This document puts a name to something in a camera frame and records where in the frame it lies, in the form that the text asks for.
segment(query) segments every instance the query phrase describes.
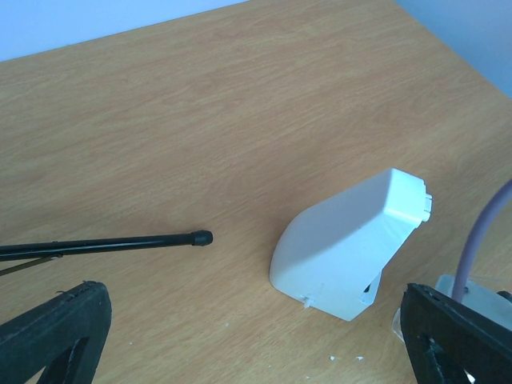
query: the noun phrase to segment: light blue background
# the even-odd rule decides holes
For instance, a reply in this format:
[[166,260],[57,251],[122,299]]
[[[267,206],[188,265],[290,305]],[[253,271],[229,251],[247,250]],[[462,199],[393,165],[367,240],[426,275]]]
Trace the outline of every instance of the light blue background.
[[512,0],[397,0],[512,98]]
[[245,0],[5,0],[0,62]]

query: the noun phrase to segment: tabletop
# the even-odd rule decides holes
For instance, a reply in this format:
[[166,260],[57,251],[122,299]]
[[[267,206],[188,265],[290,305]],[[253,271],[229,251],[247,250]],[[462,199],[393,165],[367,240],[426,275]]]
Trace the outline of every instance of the tabletop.
[[[97,383],[413,382],[405,286],[454,273],[512,171],[510,100],[391,0],[252,0],[0,63],[0,121],[0,243],[214,232],[0,278],[2,322],[106,284]],[[344,322],[273,288],[290,220],[389,167],[434,206],[375,304]],[[511,227],[474,274],[510,276]]]

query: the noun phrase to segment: black rubber cap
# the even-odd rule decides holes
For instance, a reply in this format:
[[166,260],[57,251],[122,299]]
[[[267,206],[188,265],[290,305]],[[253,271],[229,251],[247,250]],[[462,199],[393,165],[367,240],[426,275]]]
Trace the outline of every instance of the black rubber cap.
[[192,232],[192,235],[194,236],[193,246],[207,246],[214,241],[214,234],[208,230],[198,230],[197,232]]

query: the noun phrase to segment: wooden table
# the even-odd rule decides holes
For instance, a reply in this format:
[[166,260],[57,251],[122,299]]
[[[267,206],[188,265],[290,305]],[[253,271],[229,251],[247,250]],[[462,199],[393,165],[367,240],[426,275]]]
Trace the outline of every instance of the wooden table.
[[[107,285],[97,383],[411,383],[390,329],[406,283],[454,272],[512,171],[510,100],[391,0],[253,0],[4,62],[0,114],[1,243],[215,234],[0,278],[2,322]],[[348,323],[276,291],[288,222],[391,166],[434,210],[376,303]],[[475,274],[510,276],[511,227],[508,210]]]

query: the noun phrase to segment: black tube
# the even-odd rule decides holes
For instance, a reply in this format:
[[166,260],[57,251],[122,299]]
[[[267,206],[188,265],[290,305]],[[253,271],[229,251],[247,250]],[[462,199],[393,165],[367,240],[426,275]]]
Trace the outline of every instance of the black tube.
[[140,250],[164,246],[207,246],[213,240],[214,236],[211,232],[199,230],[191,234],[165,234],[162,236],[142,236],[138,238],[104,238],[75,242],[42,242],[39,244],[0,246],[0,262],[65,256],[67,254],[95,254],[118,250]]

